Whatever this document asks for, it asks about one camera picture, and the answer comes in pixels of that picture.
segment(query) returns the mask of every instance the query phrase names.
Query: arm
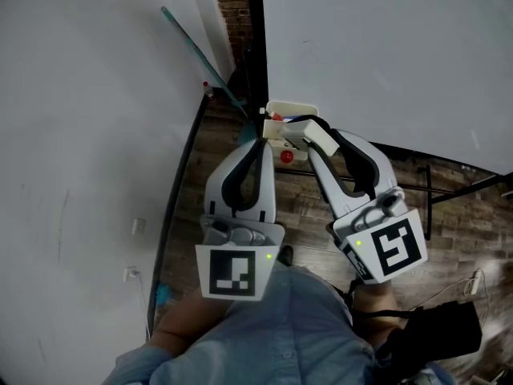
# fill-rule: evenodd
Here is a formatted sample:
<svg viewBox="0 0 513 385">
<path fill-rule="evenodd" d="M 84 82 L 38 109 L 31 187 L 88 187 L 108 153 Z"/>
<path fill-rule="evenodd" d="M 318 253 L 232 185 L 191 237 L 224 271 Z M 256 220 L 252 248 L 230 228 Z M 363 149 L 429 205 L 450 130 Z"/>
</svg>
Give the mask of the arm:
<svg viewBox="0 0 513 385">
<path fill-rule="evenodd" d="M 382 284 L 359 285 L 354 291 L 353 308 L 361 312 L 397 310 L 392 283 L 387 281 Z M 355 318 L 353 327 L 356 334 L 373 347 L 384 342 L 392 330 L 400 328 L 399 319 L 393 317 Z"/>
<path fill-rule="evenodd" d="M 232 301 L 203 298 L 197 288 L 164 315 L 147 345 L 177 357 L 217 325 L 231 305 Z"/>
</svg>

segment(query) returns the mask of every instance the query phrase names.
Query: brick wall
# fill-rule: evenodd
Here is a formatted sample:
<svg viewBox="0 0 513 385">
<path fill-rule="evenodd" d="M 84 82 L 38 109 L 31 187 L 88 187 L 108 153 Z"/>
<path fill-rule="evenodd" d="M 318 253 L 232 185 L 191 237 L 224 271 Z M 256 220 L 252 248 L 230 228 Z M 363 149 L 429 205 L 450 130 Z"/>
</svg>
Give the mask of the brick wall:
<svg viewBox="0 0 513 385">
<path fill-rule="evenodd" d="M 248 0 L 217 0 L 226 21 L 226 28 L 232 45 L 233 59 L 237 69 L 244 67 L 242 46 L 252 38 L 251 17 Z"/>
</svg>

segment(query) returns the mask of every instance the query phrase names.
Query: teal pole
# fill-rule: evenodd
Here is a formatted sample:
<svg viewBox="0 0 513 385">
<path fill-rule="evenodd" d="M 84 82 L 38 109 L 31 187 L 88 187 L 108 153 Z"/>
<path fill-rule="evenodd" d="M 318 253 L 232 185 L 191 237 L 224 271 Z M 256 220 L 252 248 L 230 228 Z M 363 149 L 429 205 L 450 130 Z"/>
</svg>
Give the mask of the teal pole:
<svg viewBox="0 0 513 385">
<path fill-rule="evenodd" d="M 187 43 L 192 47 L 192 49 L 196 52 L 200 60 L 203 62 L 205 67 L 207 67 L 208 71 L 210 71 L 210 74 L 212 74 L 213 78 L 217 81 L 217 83 L 221 86 L 221 88 L 224 90 L 224 92 L 227 94 L 227 96 L 230 98 L 232 104 L 235 107 L 238 107 L 243 114 L 248 117 L 246 114 L 246 111 L 242 108 L 243 105 L 246 104 L 245 99 L 237 99 L 233 93 L 230 91 L 226 83 L 223 81 L 221 76 L 217 73 L 216 69 L 212 66 L 212 64 L 208 61 L 208 59 L 203 54 L 203 51 L 192 41 L 192 38 L 189 37 L 187 32 L 184 30 L 184 28 L 176 21 L 175 17 L 169 12 L 169 10 L 165 7 L 161 7 L 162 12 L 166 16 L 166 18 L 169 20 L 171 24 L 176 26 L 178 30 L 184 35 L 185 39 L 187 40 Z"/>
</svg>

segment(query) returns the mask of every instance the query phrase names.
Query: red ball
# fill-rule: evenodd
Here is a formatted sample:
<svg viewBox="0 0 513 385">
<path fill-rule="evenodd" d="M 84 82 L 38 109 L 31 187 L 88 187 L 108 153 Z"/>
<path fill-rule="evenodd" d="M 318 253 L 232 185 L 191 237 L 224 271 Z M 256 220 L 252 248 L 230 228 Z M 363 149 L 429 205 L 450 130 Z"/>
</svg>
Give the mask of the red ball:
<svg viewBox="0 0 513 385">
<path fill-rule="evenodd" d="M 294 153 L 289 150 L 284 150 L 281 152 L 280 160 L 284 163 L 292 163 L 294 161 Z"/>
</svg>

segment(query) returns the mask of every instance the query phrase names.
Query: white container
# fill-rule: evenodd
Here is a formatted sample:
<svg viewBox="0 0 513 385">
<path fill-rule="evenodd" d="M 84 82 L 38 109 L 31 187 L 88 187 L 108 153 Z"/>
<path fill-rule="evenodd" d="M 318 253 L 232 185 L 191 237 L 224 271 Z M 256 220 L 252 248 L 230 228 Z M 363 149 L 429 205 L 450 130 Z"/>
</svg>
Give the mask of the white container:
<svg viewBox="0 0 513 385">
<path fill-rule="evenodd" d="M 287 103 L 285 101 L 269 101 L 265 106 L 265 110 L 269 114 L 277 113 L 286 118 L 290 116 L 318 116 L 319 110 L 315 106 L 299 103 Z M 291 143 L 284 140 L 280 131 L 285 126 L 286 122 L 276 120 L 264 120 L 263 137 L 269 140 L 269 144 L 273 148 L 273 155 L 280 158 L 283 151 L 291 151 L 294 155 L 294 160 L 306 161 L 308 154 L 304 151 L 298 150 Z"/>
</svg>

